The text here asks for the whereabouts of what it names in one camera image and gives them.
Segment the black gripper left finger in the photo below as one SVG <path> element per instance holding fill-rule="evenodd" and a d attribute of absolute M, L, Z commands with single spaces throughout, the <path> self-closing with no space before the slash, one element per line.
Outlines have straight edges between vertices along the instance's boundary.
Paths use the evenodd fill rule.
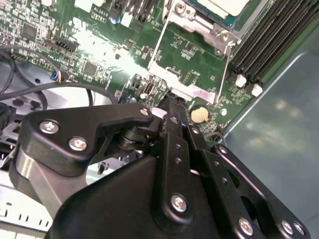
<path fill-rule="evenodd" d="M 145 157 L 189 159 L 180 97 L 167 93 L 154 109 L 111 104 L 26 115 L 9 175 L 54 221 L 75 193 Z"/>

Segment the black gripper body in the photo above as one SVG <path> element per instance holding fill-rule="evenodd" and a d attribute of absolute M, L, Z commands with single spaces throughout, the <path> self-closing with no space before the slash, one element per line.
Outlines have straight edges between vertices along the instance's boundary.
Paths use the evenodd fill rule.
<path fill-rule="evenodd" d="M 145 157 L 72 195 L 48 239 L 229 239 L 233 231 L 188 158 Z"/>

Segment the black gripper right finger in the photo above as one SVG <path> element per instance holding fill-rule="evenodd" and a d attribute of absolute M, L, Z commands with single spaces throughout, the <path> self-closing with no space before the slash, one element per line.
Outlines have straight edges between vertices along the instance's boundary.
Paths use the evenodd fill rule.
<path fill-rule="evenodd" d="M 180 100 L 195 170 L 195 221 L 183 239 L 308 239 L 306 226 L 232 152 L 208 147 Z"/>

